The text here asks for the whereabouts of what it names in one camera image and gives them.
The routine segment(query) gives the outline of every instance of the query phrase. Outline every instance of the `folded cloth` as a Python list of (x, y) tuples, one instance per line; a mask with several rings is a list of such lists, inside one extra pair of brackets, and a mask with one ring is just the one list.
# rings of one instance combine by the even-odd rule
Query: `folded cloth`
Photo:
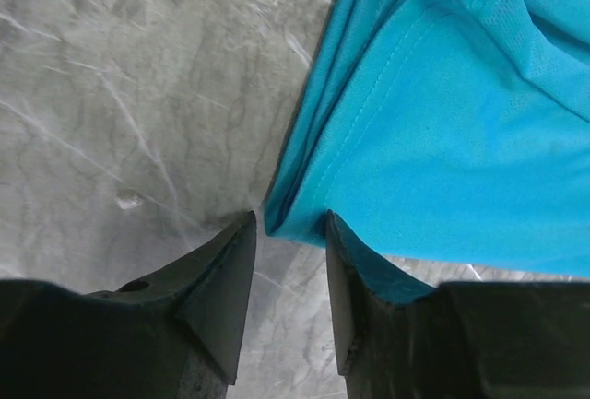
[(265, 209), (325, 245), (590, 276), (590, 0), (337, 0)]

